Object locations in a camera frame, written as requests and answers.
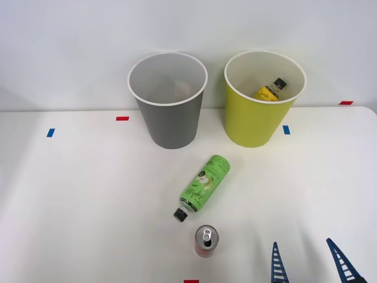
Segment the pull tab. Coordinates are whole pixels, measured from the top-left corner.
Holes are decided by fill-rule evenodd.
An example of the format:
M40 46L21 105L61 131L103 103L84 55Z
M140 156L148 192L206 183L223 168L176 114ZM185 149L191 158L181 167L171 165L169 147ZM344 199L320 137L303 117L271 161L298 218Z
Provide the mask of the pull tab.
M203 241L208 242L211 240L211 230L210 229L205 229L203 231Z

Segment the bottle label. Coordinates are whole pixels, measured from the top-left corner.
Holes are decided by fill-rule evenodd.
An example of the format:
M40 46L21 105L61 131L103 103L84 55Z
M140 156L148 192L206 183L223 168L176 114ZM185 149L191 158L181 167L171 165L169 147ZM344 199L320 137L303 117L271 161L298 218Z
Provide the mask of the bottle label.
M254 96L255 99L263 101L278 101L279 96L268 86L262 87Z
M199 211L230 170L229 162L214 155L181 195L181 204L191 212Z

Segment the green bottle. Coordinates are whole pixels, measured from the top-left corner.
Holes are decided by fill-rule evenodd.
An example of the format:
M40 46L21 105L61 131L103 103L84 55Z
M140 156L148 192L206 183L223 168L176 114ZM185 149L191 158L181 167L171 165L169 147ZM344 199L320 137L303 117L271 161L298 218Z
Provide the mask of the green bottle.
M220 155L214 155L201 169L195 179L180 196L180 207L174 217L183 222L187 211L198 212L230 170L229 162Z

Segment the can lid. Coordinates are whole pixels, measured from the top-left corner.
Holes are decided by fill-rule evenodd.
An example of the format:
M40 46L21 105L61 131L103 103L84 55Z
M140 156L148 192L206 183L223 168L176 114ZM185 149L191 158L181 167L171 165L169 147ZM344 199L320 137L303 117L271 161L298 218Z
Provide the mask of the can lid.
M182 209L177 208L176 212L174 213L174 217L175 217L179 222L183 222L183 221L186 219L187 214L186 214L185 211L183 211Z
M219 234L212 226L203 225L196 230L195 243L200 249L211 251L217 246L218 242Z
M287 84L281 78L277 78L277 80L274 82L274 85L276 85L278 89L282 90Z

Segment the bottle in yellow bin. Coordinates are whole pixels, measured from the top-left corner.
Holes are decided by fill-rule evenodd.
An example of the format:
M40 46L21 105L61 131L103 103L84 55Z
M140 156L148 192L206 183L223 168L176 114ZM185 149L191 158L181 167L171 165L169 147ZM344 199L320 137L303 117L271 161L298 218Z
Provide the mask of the bottle in yellow bin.
M279 101L279 91L283 90L286 85L281 78L278 78L272 85L266 85L257 91L254 98L263 101Z

